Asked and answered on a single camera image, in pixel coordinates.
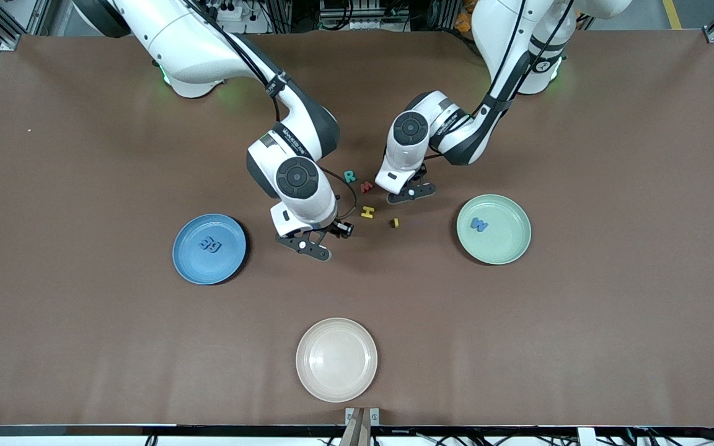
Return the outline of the beige round plate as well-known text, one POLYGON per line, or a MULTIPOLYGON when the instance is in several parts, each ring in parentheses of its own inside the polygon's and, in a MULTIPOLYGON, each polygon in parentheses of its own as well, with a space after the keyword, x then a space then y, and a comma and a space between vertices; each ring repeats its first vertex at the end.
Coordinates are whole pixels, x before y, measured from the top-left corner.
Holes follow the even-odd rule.
POLYGON ((365 327, 345 317, 330 317, 301 336, 295 364, 310 395, 326 403, 346 403, 373 383, 379 350, 365 327))

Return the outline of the small metal bracket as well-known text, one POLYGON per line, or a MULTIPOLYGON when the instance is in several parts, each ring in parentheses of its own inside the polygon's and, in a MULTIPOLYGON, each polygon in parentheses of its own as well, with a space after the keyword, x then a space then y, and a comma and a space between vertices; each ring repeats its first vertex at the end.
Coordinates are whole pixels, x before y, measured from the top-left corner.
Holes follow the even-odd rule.
MULTIPOLYGON (((352 418, 352 415, 354 415, 354 408, 346 408, 345 409, 345 424, 348 424, 349 421, 352 418)), ((381 419, 380 419, 380 410, 379 408, 365 408, 364 409, 364 418, 368 419, 369 418, 369 423, 371 426, 381 426, 381 419)))

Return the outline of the black electronics rack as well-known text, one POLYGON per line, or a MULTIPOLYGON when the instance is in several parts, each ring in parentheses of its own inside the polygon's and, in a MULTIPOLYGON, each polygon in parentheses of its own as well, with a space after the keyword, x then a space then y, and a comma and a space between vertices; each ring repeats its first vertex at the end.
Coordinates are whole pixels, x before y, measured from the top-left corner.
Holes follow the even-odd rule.
POLYGON ((385 29, 405 31, 413 16, 409 0, 318 0, 319 28, 344 31, 385 29))

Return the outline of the white power strip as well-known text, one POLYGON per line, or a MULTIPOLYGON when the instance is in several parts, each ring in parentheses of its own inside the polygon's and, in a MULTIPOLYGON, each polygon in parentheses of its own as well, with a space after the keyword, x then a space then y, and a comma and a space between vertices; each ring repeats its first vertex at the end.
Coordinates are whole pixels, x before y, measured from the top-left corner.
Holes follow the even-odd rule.
POLYGON ((202 0, 201 5, 228 33, 267 34, 275 30, 262 0, 202 0))

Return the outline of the blue round plate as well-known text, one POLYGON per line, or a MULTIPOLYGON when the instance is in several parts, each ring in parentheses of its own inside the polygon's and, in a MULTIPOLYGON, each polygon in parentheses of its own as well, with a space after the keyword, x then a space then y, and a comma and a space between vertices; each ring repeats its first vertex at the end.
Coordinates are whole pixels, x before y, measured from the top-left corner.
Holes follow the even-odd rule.
POLYGON ((171 259, 179 276, 209 286, 226 282, 239 272, 248 251, 249 241, 237 220, 224 214, 205 214, 182 227, 171 259))

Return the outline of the orange objects pile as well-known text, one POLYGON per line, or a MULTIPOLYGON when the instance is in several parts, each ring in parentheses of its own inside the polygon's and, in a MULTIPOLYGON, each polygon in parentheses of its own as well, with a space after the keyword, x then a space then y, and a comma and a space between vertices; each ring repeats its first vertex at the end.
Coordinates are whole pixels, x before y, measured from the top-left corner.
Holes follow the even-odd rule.
POLYGON ((472 25, 472 14, 478 0, 460 0, 461 6, 459 13, 454 19, 454 28, 459 31, 459 33, 468 33, 471 31, 472 25))

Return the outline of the green round plate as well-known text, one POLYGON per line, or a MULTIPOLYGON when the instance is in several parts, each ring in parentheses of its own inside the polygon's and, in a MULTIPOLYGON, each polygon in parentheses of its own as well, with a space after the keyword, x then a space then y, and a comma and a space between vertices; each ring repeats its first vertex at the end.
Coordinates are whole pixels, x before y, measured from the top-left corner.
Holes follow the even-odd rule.
POLYGON ((532 224, 526 212, 502 195, 480 195, 459 209, 456 234, 462 248, 486 265, 508 265, 524 256, 532 241, 532 224), (488 222, 483 232, 470 228, 473 217, 488 222))

